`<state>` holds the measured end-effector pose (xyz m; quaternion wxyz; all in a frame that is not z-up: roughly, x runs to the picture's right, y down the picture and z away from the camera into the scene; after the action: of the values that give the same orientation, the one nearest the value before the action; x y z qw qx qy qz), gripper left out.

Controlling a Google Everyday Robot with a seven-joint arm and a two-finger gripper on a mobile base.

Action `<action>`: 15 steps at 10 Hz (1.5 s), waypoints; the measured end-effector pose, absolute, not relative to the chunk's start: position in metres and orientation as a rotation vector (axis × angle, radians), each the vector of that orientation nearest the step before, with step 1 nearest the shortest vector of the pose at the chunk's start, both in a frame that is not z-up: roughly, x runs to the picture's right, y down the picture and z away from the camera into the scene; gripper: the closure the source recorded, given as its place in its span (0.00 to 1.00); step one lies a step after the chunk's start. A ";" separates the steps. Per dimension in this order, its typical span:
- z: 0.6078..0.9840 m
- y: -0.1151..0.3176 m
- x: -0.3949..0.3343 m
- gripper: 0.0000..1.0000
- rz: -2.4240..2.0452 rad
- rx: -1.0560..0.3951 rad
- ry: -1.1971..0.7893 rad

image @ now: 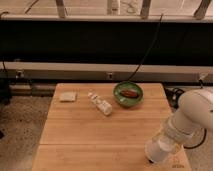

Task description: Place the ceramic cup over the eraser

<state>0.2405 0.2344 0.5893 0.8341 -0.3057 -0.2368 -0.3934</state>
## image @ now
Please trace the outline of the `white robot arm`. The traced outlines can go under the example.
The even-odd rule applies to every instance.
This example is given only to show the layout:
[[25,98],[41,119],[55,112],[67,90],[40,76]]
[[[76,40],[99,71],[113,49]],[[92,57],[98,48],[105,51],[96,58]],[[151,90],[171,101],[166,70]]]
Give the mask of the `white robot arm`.
[[146,157],[152,163],[163,162],[177,153],[199,127],[213,132],[213,88],[189,90],[179,97],[178,109],[146,143]]

